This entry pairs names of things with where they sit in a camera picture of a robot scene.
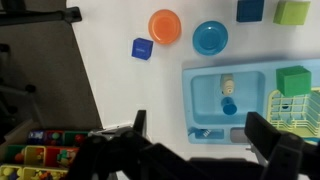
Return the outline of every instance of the blue bowl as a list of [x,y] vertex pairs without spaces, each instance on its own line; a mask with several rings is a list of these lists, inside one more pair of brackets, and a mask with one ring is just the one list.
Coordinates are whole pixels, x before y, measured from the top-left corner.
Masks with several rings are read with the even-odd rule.
[[226,47],[227,42],[228,31],[217,21],[202,23],[193,34],[193,47],[205,56],[218,54]]

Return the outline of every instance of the blue cup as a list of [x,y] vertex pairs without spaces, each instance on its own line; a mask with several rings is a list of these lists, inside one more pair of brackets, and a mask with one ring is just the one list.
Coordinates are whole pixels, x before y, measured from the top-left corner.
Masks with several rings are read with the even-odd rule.
[[226,115],[234,115],[237,112],[237,106],[231,97],[225,97],[221,101],[223,112]]

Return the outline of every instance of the white surface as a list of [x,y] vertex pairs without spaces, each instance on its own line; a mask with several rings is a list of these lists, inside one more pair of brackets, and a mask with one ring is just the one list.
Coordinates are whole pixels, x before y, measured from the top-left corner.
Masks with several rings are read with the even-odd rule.
[[[68,0],[83,21],[72,24],[91,88],[105,127],[132,122],[148,112],[148,134],[182,157],[255,157],[244,146],[192,145],[187,140],[181,72],[186,67],[275,59],[319,58],[320,1],[313,0],[304,26],[272,23],[277,0],[265,2],[258,23],[236,22],[236,0]],[[131,57],[132,42],[151,39],[148,20],[159,9],[174,11],[182,34],[170,46],[154,44],[148,62]],[[192,35],[206,20],[222,22],[229,42],[214,57],[198,55]]]

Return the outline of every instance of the sink basin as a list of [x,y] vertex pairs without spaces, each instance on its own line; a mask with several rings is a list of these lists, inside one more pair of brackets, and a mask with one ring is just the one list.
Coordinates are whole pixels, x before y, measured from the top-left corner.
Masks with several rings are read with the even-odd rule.
[[194,75],[190,78],[190,91],[185,93],[185,100],[190,102],[186,107],[191,143],[246,143],[243,127],[248,111],[263,112],[265,75],[259,71],[232,74],[235,88],[228,97],[237,106],[234,115],[226,115],[221,106],[221,101],[227,97],[220,87],[222,74]]

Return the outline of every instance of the green toy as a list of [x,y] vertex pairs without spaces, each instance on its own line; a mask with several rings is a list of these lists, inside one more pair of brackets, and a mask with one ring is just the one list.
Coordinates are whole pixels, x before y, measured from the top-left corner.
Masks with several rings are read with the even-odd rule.
[[286,97],[311,92],[311,72],[302,66],[277,69],[277,89]]
[[281,25],[303,25],[310,6],[310,1],[280,1],[273,19]]

